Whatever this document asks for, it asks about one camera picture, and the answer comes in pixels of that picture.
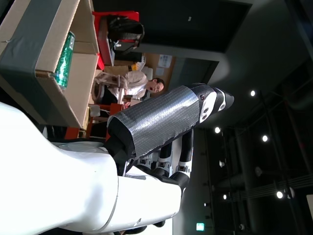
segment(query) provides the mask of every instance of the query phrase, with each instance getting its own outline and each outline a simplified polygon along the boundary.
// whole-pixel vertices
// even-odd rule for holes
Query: backpack
[[[131,50],[137,48],[145,35],[143,25],[138,22],[129,19],[125,16],[107,16],[108,22],[108,38],[111,41],[110,47],[115,53],[127,54]],[[134,45],[130,46],[125,51],[115,51],[114,43],[117,41],[133,42]]]

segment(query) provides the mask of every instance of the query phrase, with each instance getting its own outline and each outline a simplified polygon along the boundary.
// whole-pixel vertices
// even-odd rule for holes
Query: white robot body
[[[162,95],[167,102],[153,101],[156,109],[146,101],[113,116],[106,148],[90,141],[51,143],[24,113],[0,102],[0,235],[37,235],[56,227],[98,234],[174,217],[191,176],[192,128],[234,100],[204,84],[177,88],[174,94],[181,92],[187,97],[180,97],[181,103],[170,92]],[[145,108],[149,115],[143,118]],[[157,120],[153,125],[151,116]],[[184,125],[178,125],[181,118]],[[148,124],[144,132],[136,126],[142,119]],[[171,122],[178,126],[165,129]],[[160,127],[167,137],[151,135]],[[170,175],[171,142],[178,133],[182,151],[177,171]],[[152,139],[141,141],[145,135]],[[151,170],[145,154],[157,148],[163,154]],[[137,159],[146,161],[132,167]]]
[[[20,110],[3,103],[0,110],[0,234],[33,235],[55,227],[113,232],[178,213],[178,185],[135,167],[117,176],[113,158],[98,143],[52,144]]]

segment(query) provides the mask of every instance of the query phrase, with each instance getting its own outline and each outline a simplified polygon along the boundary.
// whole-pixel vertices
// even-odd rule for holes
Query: chair
[[[101,20],[101,17],[103,16],[119,15],[119,16],[126,16],[129,19],[134,20],[134,21],[139,21],[139,13],[135,11],[116,11],[116,12],[94,12],[93,11],[92,14],[94,15],[94,28],[96,30],[97,38],[99,36],[100,20]],[[104,69],[104,60],[101,54],[99,55],[98,68],[100,70]]]

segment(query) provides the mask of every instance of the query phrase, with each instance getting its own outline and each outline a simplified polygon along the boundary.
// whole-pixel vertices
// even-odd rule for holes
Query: wall
[[[178,164],[180,151],[181,139],[178,139],[173,142],[173,165]],[[204,234],[196,231],[196,224],[201,222],[212,226],[211,220],[205,219],[206,215],[210,215],[210,208],[203,206],[205,202],[210,201],[208,187],[203,185],[207,180],[204,131],[195,129],[191,179],[182,197],[180,211],[173,218],[173,235]],[[206,235],[212,234],[210,228],[205,230]]]
[[[207,83],[205,80],[212,64],[210,60],[177,57],[169,89],[198,82]]]

